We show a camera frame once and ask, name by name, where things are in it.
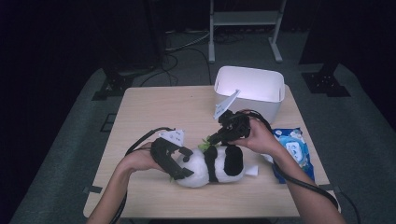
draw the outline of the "table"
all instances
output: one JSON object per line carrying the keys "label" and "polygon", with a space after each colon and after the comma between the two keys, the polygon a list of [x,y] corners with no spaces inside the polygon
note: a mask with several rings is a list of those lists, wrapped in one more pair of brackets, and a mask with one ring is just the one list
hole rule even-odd
{"label": "table", "polygon": [[[99,202],[111,174],[126,150],[141,136],[158,127],[185,131],[185,147],[194,148],[220,126],[213,119],[213,86],[130,88],[109,136],[91,192],[84,208],[88,217]],[[286,86],[273,128],[302,129],[308,144],[316,182],[329,184],[318,153],[297,104]],[[154,141],[158,134],[148,141]],[[198,189],[170,182],[168,174],[157,170],[134,173],[130,179],[128,200],[122,217],[135,218],[218,218],[218,217],[298,217],[298,211],[286,185],[278,184],[271,166],[261,155],[242,148],[244,161],[259,165],[258,176],[245,176],[239,182],[208,184]]]}
{"label": "table", "polygon": [[209,18],[209,50],[208,60],[210,63],[215,61],[215,42],[214,33],[215,26],[224,25],[274,25],[274,33],[268,37],[271,50],[277,63],[282,63],[283,59],[280,55],[276,44],[277,35],[279,34],[280,23],[282,22],[283,13],[287,0],[282,0],[279,11],[228,11],[216,12],[214,10],[214,0],[210,0],[210,18]]}

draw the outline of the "white metal stand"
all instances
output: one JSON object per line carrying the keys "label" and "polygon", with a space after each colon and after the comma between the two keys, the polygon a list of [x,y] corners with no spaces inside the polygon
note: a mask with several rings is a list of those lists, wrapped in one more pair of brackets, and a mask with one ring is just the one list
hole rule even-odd
{"label": "white metal stand", "polygon": [[281,63],[282,56],[276,45],[280,23],[287,0],[282,0],[279,11],[237,11],[215,12],[214,0],[210,0],[210,25],[209,25],[209,62],[215,61],[215,43],[213,41],[214,27],[224,25],[274,25],[273,36],[268,38],[271,49],[277,63]]}

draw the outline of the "wooden tabletop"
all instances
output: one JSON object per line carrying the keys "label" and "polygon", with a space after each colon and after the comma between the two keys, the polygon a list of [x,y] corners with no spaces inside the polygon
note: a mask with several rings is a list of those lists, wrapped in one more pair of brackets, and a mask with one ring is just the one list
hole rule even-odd
{"label": "wooden tabletop", "polygon": [[[159,127],[185,131],[185,147],[195,148],[202,139],[219,128],[213,119],[215,91],[213,86],[151,87],[128,89],[109,136],[91,192],[84,208],[88,217],[98,204],[108,180],[126,150],[150,130]],[[297,128],[303,131],[316,183],[329,184],[303,118],[286,86],[282,102],[272,123],[273,128]],[[154,141],[158,134],[147,141]],[[271,165],[247,148],[242,148],[244,162],[259,166],[257,176],[244,176],[238,182],[208,184],[198,189],[185,188],[169,175],[157,170],[132,174],[128,200],[122,217],[136,218],[214,218],[214,217],[298,217],[299,214],[286,185],[279,184]]]}

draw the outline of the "white bin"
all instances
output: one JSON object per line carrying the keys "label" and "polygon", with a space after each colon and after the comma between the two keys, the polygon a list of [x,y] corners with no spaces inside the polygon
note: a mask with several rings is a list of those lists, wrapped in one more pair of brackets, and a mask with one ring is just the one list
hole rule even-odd
{"label": "white bin", "polygon": [[215,82],[216,104],[234,94],[235,90],[240,90],[240,93],[231,104],[231,111],[256,110],[269,123],[275,120],[285,99],[285,82],[280,73],[246,67],[221,67]]}

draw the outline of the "panda's head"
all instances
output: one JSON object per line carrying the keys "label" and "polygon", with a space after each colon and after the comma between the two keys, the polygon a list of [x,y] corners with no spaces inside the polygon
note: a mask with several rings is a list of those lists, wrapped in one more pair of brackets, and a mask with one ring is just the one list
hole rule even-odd
{"label": "panda's head", "polygon": [[237,146],[210,146],[205,152],[199,148],[186,160],[180,155],[176,162],[181,168],[194,172],[193,175],[178,179],[177,183],[184,187],[199,188],[209,182],[234,182],[244,175],[243,154]]}

